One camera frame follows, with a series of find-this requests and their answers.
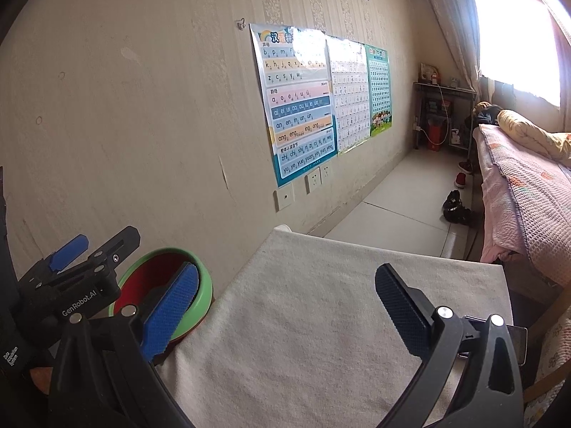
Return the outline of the white wall socket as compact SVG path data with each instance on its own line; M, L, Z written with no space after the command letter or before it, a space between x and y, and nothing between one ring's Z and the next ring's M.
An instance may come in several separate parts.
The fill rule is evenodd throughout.
M295 202L295 194L293 184L285 184L274 191L274 200L276 211L283 211Z
M320 168L317 166L305 176L307 194L311 194L322 185Z
M332 167L329 162L324 162L320 167L321 184L326 184L332 178Z

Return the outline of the smartphone with video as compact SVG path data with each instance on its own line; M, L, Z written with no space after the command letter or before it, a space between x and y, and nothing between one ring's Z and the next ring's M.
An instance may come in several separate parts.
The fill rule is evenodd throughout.
M468 320L475 330L484 330L486 323L484 319L465 316L465 320ZM507 325L507 329L513 343L518 365L523 366L526 363L527 354L527 329L512 325Z

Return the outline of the yellow folded quilt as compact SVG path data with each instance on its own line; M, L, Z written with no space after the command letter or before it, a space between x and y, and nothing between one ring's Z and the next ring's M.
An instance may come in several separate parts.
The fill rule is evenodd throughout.
M502 132L513 141L566 167L570 167L570 133L547 132L521 114L502 109L496 116Z

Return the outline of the red bucket under shelf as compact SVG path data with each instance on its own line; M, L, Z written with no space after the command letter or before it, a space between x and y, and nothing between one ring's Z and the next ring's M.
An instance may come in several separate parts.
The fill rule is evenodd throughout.
M447 123L445 121L428 121L428 148L438 152L445 142Z

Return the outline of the lace window curtain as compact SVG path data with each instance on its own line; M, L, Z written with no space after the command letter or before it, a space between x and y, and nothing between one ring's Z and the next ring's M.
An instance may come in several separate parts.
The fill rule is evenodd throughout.
M480 33L475 0L428 0L462 79L480 96Z

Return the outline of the white wall socket left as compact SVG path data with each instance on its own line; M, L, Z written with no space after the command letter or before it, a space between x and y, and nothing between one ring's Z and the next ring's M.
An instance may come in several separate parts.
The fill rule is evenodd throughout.
M285 184L274 191L274 200L276 211L283 211L295 202L295 194L293 184Z

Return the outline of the white wall socket right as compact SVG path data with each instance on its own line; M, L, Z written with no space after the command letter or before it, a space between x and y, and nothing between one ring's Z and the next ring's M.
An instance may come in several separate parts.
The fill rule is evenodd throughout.
M329 162L324 162L320 167L321 184L326 184L332 178L332 167Z

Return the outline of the blue pinyin wall poster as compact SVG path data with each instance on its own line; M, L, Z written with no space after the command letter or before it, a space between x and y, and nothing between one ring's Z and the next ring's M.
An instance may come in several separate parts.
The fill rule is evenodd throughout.
M326 35L249 25L277 185L337 155Z

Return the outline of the green rimmed red bin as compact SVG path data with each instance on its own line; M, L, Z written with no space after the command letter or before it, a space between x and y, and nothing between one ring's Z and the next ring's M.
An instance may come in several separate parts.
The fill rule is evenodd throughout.
M118 282L121 293L109 316L133 305L143 357L150 361L184 338L206 316L213 297L204 264L184 249L154 250L132 264Z

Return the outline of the green number wall poster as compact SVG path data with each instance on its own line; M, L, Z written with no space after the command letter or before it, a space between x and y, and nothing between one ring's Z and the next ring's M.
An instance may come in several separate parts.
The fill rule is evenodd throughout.
M388 52L365 45L371 114L370 135L376 136L392 126L391 77Z

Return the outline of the dark metal shelf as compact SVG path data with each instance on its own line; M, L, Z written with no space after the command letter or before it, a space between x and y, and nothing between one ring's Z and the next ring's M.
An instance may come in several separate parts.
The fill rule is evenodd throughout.
M476 105L476 91L414 82L413 96L413 148L428 148L428 121L445 121L446 139L440 150L449 147L468 156L471 152L469 134L472 127L471 112Z

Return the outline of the wooden chair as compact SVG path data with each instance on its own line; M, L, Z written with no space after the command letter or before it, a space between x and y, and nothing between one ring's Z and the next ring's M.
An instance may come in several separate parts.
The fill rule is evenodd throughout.
M570 307L547 330L542 342L538 375L540 379L524 392L526 403L547 394L570 375Z

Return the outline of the white chart wall poster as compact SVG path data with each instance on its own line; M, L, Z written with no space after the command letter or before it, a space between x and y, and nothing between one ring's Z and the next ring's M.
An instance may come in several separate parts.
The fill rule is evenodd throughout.
M370 136L370 95L365 47L329 37L329 70L336 119L338 152L344 153Z

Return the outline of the bed with pink cover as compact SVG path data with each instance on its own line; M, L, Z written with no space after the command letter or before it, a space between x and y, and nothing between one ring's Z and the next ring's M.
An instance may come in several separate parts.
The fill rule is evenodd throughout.
M570 282L570 171L513 141L501 128L474 131L485 209L481 260L525 256L540 274Z

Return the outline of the white wall socket middle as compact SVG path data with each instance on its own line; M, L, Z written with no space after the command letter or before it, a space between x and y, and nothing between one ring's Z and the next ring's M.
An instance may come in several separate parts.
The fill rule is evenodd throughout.
M311 194L322 185L320 168L317 166L305 176L307 194Z

